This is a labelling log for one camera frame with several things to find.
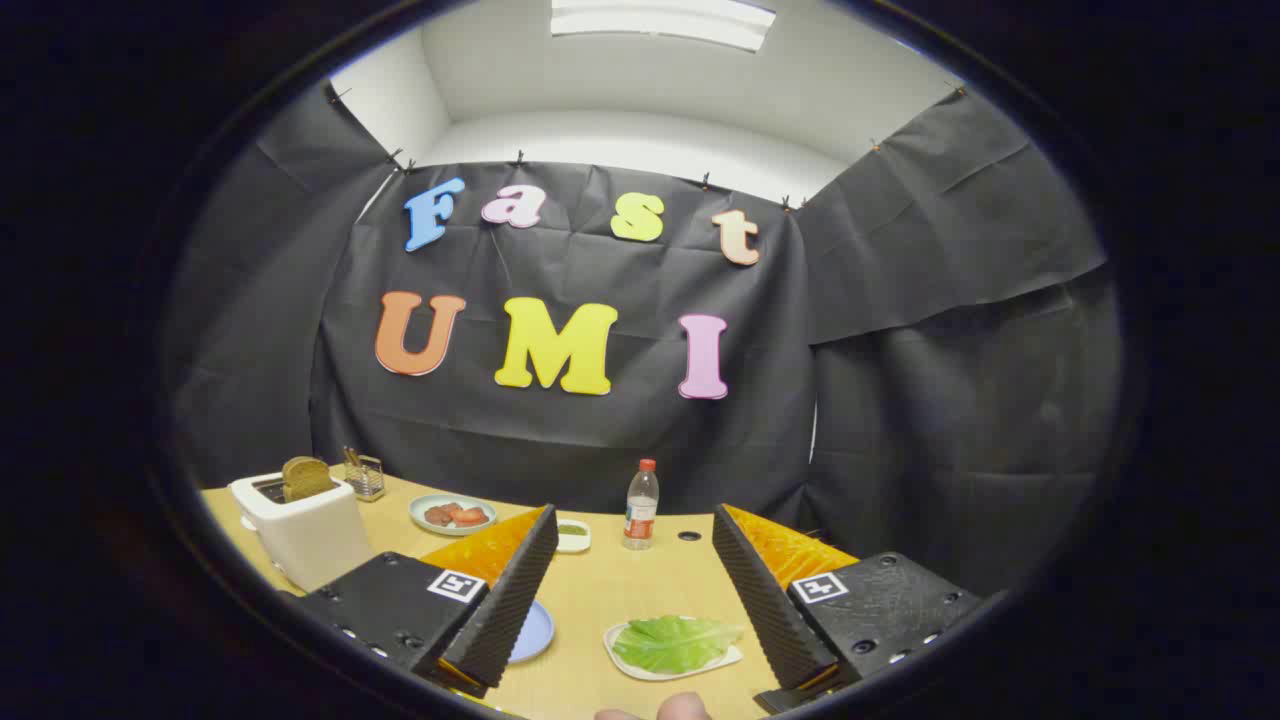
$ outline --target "ceiling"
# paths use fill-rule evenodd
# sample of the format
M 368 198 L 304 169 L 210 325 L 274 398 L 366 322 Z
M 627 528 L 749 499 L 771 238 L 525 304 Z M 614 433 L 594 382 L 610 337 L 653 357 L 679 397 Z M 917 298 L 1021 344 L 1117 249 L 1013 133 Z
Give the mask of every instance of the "ceiling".
M 421 40 L 453 122 L 532 110 L 664 113 L 852 163 L 960 81 L 823 0 L 777 12 L 756 54 L 673 37 L 552 37 L 550 0 L 479 0 Z

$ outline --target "foam letter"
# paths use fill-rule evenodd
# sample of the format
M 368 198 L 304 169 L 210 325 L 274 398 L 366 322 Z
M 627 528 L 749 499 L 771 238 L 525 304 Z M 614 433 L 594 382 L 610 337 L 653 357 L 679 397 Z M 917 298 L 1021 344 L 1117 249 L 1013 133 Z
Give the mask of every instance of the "foam letter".
M 397 291 L 383 296 L 383 319 L 374 341 L 374 354 L 383 368 L 402 375 L 425 375 L 440 366 L 449 350 L 453 318 L 467 306 L 467 301 L 452 295 L 433 297 L 430 305 L 435 318 L 426 347 L 421 352 L 408 352 L 404 350 L 404 331 L 408 329 L 410 313 L 421 304 L 422 296 L 412 292 Z
M 435 219 L 448 220 L 453 214 L 453 196 L 451 192 L 462 192 L 466 184 L 462 178 L 453 178 L 447 183 L 438 184 L 431 190 L 415 195 L 404 204 L 408 210 L 408 242 L 404 251 L 412 252 L 424 245 L 435 242 L 444 234 L 444 228 L 435 223 Z
M 689 364 L 680 395 L 690 400 L 724 397 L 728 386 L 719 379 L 719 334 L 728 323 L 716 315 L 684 315 L 680 324 L 689 334 Z
M 746 222 L 746 214 L 741 210 L 730 210 L 713 215 L 712 222 L 721 227 L 721 252 L 728 258 L 730 263 L 739 265 L 754 265 L 760 259 L 759 250 L 748 250 L 746 233 L 755 234 L 760 228 L 755 223 Z
M 541 218 L 538 210 L 547 201 L 547 192 L 531 184 L 509 184 L 498 191 L 498 200 L 490 201 L 480 210 L 480 217 L 490 223 L 511 223 L 513 228 L 531 228 Z
M 627 192 L 613 205 L 618 214 L 609 220 L 613 234 L 625 240 L 648 242 L 662 234 L 662 197 L 643 192 Z
M 503 307 L 511 315 L 511 334 L 507 336 L 507 359 L 502 369 L 493 374 L 498 384 L 529 387 L 534 377 L 526 369 L 527 356 L 532 359 L 538 382 L 544 388 L 552 387 L 567 360 L 568 372 L 561 379 L 566 392 L 609 393 L 612 386 L 604 377 L 604 346 L 609 340 L 609 325 L 618 319 L 617 310 L 595 302 L 581 305 L 557 334 L 541 300 L 512 297 Z

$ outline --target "black cloth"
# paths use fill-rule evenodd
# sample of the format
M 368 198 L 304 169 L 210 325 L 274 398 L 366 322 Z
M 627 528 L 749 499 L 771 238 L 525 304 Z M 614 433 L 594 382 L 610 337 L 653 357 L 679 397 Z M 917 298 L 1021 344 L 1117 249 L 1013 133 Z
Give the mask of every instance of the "black cloth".
M 334 265 L 393 165 L 316 87 L 224 173 L 191 233 L 157 348 L 161 432 L 201 487 L 311 455 L 311 365 Z
M 1110 273 L 1050 160 L 972 92 L 790 214 L 594 165 L 392 172 L 330 96 L 301 99 L 228 170 L 175 284 L 169 441 L 201 486 L 351 445 L 422 484 L 612 512 L 649 456 L 663 512 L 740 505 L 980 593 L 1042 557 L 1093 487 L 1121 352 Z M 406 252 L 404 202 L 454 177 L 444 236 Z M 508 184 L 547 191 L 535 227 L 480 218 Z M 613 236 L 625 192 L 662 197 L 659 238 Z M 753 266 L 719 250 L 710 217 L 731 209 L 759 227 Z M 435 372 L 378 361 L 388 291 L 424 300 L 410 350 L 431 296 L 466 300 Z M 618 310 L 609 395 L 495 383 L 518 296 L 557 329 L 585 302 Z M 728 323 L 723 400 L 677 393 L 686 313 Z
M 854 553 L 1007 587 L 1093 488 L 1115 418 L 1119 315 L 1084 209 L 1016 126 L 957 92 L 797 223 L 818 397 L 806 498 Z
M 460 177 L 466 190 L 439 240 L 406 252 L 411 197 Z M 547 191 L 532 228 L 493 224 L 481 208 L 509 184 Z M 609 229 L 625 192 L 663 200 L 662 236 L 620 240 Z M 759 227 L 760 260 L 730 263 L 714 214 L 739 209 Z M 716 502 L 791 509 L 808 466 L 812 354 L 804 334 L 804 249 L 776 202 L 696 183 L 559 163 L 475 163 L 398 176 L 356 224 L 325 301 L 314 377 L 316 450 L 352 443 L 388 471 L 483 497 L 616 512 L 636 461 L 654 457 L 663 512 Z M 374 355 L 388 291 L 415 292 L 404 347 L 426 345 L 434 295 L 466 300 L 448 355 L 433 373 L 393 374 Z M 509 318 L 503 304 L 536 297 L 557 329 L 586 302 L 617 309 L 607 345 L 607 396 L 535 379 L 497 384 Z M 687 400 L 681 315 L 728 323 L 721 337 L 723 400 Z

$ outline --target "yellow letter m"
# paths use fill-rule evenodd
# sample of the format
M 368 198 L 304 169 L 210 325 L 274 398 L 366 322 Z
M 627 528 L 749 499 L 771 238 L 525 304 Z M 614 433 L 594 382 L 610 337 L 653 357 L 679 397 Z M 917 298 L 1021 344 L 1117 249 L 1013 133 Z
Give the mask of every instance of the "yellow letter m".
M 609 327 L 618 311 L 608 305 L 588 302 L 573 311 L 564 329 L 556 332 L 547 304 L 536 297 L 512 297 L 503 306 L 511 315 L 507 336 L 507 359 L 493 379 L 500 386 L 529 387 L 534 377 L 526 368 L 532 359 L 538 382 L 552 387 L 564 363 L 568 372 L 561 379 L 566 392 L 608 395 L 609 379 L 604 377 L 604 347 Z

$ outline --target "orange soft pad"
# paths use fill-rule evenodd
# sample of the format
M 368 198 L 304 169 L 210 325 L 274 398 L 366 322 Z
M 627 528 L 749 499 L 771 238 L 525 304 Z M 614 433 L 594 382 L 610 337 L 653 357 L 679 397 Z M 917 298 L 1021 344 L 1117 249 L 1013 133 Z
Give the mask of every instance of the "orange soft pad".
M 424 555 L 420 560 L 436 568 L 481 578 L 492 588 L 545 510 L 544 506 L 516 515 Z
M 746 510 L 726 505 L 726 510 L 782 589 L 801 578 L 829 573 L 858 562 L 852 555 L 841 552 L 822 541 L 797 533 L 786 525 L 765 520 Z

